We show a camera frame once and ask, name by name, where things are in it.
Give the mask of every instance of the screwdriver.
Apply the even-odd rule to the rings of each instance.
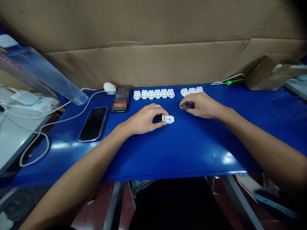
[[[211,84],[211,85],[222,85],[222,84],[226,84],[226,85],[231,85],[233,82],[236,81],[244,81],[245,79],[238,79],[238,80],[233,80],[233,81],[226,81],[224,83],[217,83],[217,84]]]

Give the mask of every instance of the white cable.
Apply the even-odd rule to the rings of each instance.
[[[29,146],[28,146],[28,147],[24,150],[24,152],[22,153],[22,155],[21,155],[21,157],[20,157],[20,161],[19,161],[20,167],[29,166],[29,165],[31,165],[31,164],[37,162],[39,159],[41,159],[43,156],[45,156],[45,155],[47,154],[47,152],[49,151],[49,149],[50,149],[50,140],[49,140],[49,137],[47,136],[47,134],[42,133],[42,129],[43,129],[44,127],[46,127],[46,126],[48,126],[48,125],[53,125],[53,124],[56,124],[56,123],[60,123],[60,122],[63,122],[63,121],[67,121],[67,120],[70,120],[70,119],[73,119],[73,118],[76,118],[76,117],[80,116],[80,115],[86,110],[86,108],[87,108],[87,106],[89,105],[89,102],[91,101],[92,97],[93,97],[95,94],[102,93],[102,92],[105,92],[105,91],[103,90],[103,91],[99,91],[99,92],[94,93],[94,94],[89,98],[89,101],[87,102],[87,104],[86,104],[85,108],[83,109],[83,111],[82,111],[81,113],[79,113],[78,115],[76,115],[76,116],[74,116],[74,117],[71,117],[71,118],[68,118],[68,119],[65,119],[65,120],[62,120],[62,121],[57,121],[57,122],[53,122],[53,123],[49,123],[49,124],[43,125],[43,126],[39,129],[39,132],[33,132],[33,131],[31,131],[31,130],[27,130],[27,129],[25,129],[25,128],[19,126],[19,125],[17,125],[16,123],[14,123],[14,122],[13,122],[12,120],[10,120],[8,117],[4,116],[4,118],[9,119],[13,124],[17,125],[18,127],[22,128],[22,129],[24,129],[24,130],[30,131],[30,132],[32,132],[32,133],[38,134],[37,137],[29,144]],[[40,157],[38,157],[37,159],[35,159],[34,161],[32,161],[32,162],[30,162],[30,163],[24,165],[24,164],[22,163],[24,155],[26,154],[26,152],[28,151],[28,149],[32,146],[32,144],[37,140],[37,138],[39,137],[40,134],[43,134],[43,135],[46,137],[46,140],[47,140],[47,148],[46,148],[45,152],[44,152]]]
[[[230,79],[232,79],[232,78],[234,78],[234,77],[238,77],[238,76],[240,76],[240,75],[242,75],[244,78],[246,78],[245,74],[239,73],[239,74],[236,74],[236,75],[234,75],[234,76],[232,76],[232,77],[229,77],[229,78],[227,78],[227,79],[225,79],[225,80],[223,80],[223,81],[217,81],[217,82],[214,82],[214,83],[212,83],[212,84],[210,84],[210,85],[221,84],[221,83],[223,83],[223,82],[225,82],[225,81],[228,81],[228,80],[230,80]]]
[[[23,116],[23,115],[19,115],[19,114],[13,113],[13,112],[9,111],[8,108],[7,108],[6,106],[3,106],[3,107],[4,107],[4,109],[5,109],[8,113],[10,113],[10,114],[12,114],[12,115],[15,115],[15,116],[18,116],[18,117],[24,117],[24,118],[29,118],[29,119],[40,119],[40,118],[43,118],[43,117],[45,117],[45,116],[48,116],[49,114],[54,113],[55,111],[57,111],[57,110],[59,110],[59,109],[65,107],[66,105],[68,105],[68,104],[70,104],[70,103],[71,103],[71,101],[67,102],[66,104],[64,104],[64,105],[62,105],[62,106],[60,106],[60,107],[58,107],[58,108],[56,108],[56,109],[54,109],[54,110],[52,110],[52,111],[50,111],[50,112],[48,112],[48,113],[45,113],[44,115],[41,115],[41,116],[35,117],[35,118],[34,118],[34,117],[27,117],[27,116]]]
[[[82,89],[81,89],[81,91],[83,91],[83,90],[85,90],[85,89],[87,89],[87,90],[94,90],[94,91],[96,91],[96,89],[91,89],[91,88],[82,88]]]

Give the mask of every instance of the hand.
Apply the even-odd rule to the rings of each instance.
[[[161,105],[152,103],[143,107],[127,121],[121,123],[121,125],[124,127],[124,130],[129,132],[129,135],[144,134],[167,124],[165,121],[153,123],[154,116],[158,114],[169,115]]]
[[[187,102],[194,103],[195,109],[189,108],[186,111],[201,118],[218,118],[227,108],[204,92],[188,94],[179,106],[185,106]]]

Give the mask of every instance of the small screwdriver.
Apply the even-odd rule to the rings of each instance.
[[[238,79],[238,80],[233,80],[233,81],[226,81],[224,83],[217,83],[217,84],[211,84],[211,85],[222,85],[222,84],[226,84],[226,85],[231,85],[231,83],[236,82],[236,81],[244,81],[245,79]]]
[[[194,103],[192,103],[192,104],[188,104],[188,105],[183,106],[183,107],[181,106],[181,107],[179,107],[179,108],[180,108],[180,110],[186,110],[186,109],[191,108],[193,105],[194,105]]]

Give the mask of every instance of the forearm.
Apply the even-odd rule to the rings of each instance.
[[[20,229],[44,229],[61,223],[61,216],[67,218],[75,207],[86,202],[128,137],[121,127],[116,127],[51,187]]]
[[[306,188],[307,157],[233,109],[225,107],[224,110],[218,119],[230,128],[276,185],[290,194]]]

